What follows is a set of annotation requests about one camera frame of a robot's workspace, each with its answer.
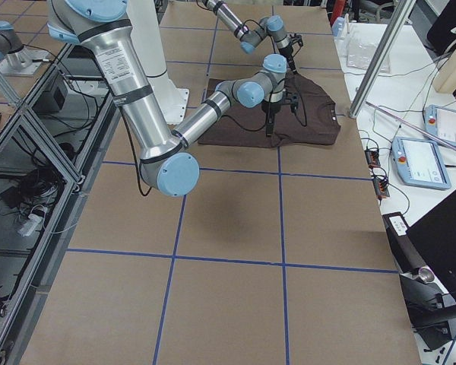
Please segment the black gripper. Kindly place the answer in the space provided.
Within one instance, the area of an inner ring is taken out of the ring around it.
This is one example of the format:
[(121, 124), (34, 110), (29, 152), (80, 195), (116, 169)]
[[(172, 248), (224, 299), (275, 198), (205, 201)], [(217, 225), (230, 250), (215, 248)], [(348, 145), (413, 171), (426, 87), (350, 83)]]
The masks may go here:
[(296, 113), (299, 109), (298, 93), (286, 91), (271, 94), (267, 100), (261, 102), (261, 109), (266, 114), (265, 117), (265, 134), (271, 137), (273, 134), (273, 117), (272, 114), (277, 114), (283, 106), (289, 106), (292, 113)]
[(303, 47), (302, 35), (298, 33), (286, 33), (283, 36), (274, 38), (275, 45), (279, 53), (287, 58), (287, 64), (294, 75), (298, 74), (297, 67), (293, 57)]

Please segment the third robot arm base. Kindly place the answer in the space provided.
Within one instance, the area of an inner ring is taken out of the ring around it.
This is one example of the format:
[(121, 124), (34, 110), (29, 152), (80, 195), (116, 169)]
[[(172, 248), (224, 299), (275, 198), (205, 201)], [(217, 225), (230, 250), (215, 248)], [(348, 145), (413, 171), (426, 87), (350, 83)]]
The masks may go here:
[(0, 72), (7, 76), (32, 76), (49, 59), (47, 50), (30, 49), (7, 21), (0, 21)]

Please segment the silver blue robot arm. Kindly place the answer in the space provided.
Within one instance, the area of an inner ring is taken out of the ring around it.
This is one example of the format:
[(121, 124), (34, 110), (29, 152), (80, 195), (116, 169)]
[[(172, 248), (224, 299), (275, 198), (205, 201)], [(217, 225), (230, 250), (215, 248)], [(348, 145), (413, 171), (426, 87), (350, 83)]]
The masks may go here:
[(201, 3), (201, 8), (213, 12), (233, 33), (245, 53), (253, 53), (260, 43), (269, 37), (277, 47), (278, 53), (286, 59), (291, 72), (294, 75), (298, 74), (293, 45), (297, 44), (299, 48), (302, 48), (302, 36), (297, 33), (288, 33), (281, 16), (263, 17), (259, 21), (252, 19), (241, 21), (225, 1), (204, 0)]
[(296, 71), (293, 44), (302, 42), (300, 35), (287, 33), (278, 15), (263, 17), (251, 30), (226, 2), (205, 1), (202, 8), (226, 25), (244, 52), (253, 52), (267, 37), (275, 42), (277, 52), (266, 56), (262, 69), (252, 77), (219, 83), (193, 114), (170, 129), (132, 42), (128, 3), (49, 1), (47, 5), (49, 35), (93, 53), (114, 104), (141, 147), (138, 175), (150, 187), (174, 197), (188, 194), (199, 178), (198, 162), (187, 148), (234, 104), (253, 108), (279, 101), (287, 71)]

